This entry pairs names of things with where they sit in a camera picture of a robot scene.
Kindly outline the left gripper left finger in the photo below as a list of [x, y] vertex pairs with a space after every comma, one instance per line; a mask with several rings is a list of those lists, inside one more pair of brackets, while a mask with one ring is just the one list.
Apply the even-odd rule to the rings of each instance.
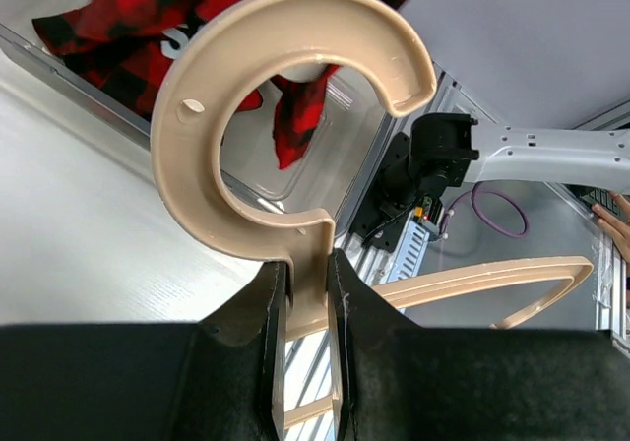
[[287, 267], [197, 322], [1, 330], [5, 440], [280, 440]]

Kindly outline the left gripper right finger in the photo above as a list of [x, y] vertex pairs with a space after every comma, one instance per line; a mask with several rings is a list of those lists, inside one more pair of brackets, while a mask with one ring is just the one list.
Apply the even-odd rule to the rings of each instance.
[[629, 360], [608, 332], [422, 328], [341, 251], [327, 290], [340, 440], [629, 436]]

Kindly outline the red black plaid shirt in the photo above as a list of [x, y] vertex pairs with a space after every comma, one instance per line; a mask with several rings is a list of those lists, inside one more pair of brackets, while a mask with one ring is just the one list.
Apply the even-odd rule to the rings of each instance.
[[356, 68], [396, 117], [426, 105], [437, 81], [422, 40], [399, 14], [406, 0], [90, 0], [35, 18], [66, 22], [60, 54], [128, 37], [156, 36], [197, 19], [199, 30], [166, 71], [152, 109], [191, 95], [228, 117], [260, 83], [298, 66]]

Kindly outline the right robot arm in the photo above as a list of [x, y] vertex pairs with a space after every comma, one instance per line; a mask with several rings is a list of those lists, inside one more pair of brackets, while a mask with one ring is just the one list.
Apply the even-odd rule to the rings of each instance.
[[462, 183], [516, 180], [629, 193], [629, 132], [526, 130], [429, 113], [411, 126], [408, 149], [376, 179], [385, 203], [403, 208]]

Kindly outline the person hand at keyboard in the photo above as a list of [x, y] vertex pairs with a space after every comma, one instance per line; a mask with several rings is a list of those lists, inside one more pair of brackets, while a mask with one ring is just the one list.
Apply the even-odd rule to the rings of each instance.
[[598, 226], [612, 239], [619, 254], [626, 264], [629, 264], [629, 223], [613, 215], [601, 204], [592, 205]]

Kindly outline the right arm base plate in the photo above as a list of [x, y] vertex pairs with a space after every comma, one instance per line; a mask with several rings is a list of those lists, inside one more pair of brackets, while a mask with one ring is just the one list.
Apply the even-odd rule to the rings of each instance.
[[407, 223], [410, 205], [419, 197], [410, 177], [410, 137], [397, 133], [365, 193], [350, 225], [364, 248], [393, 252]]

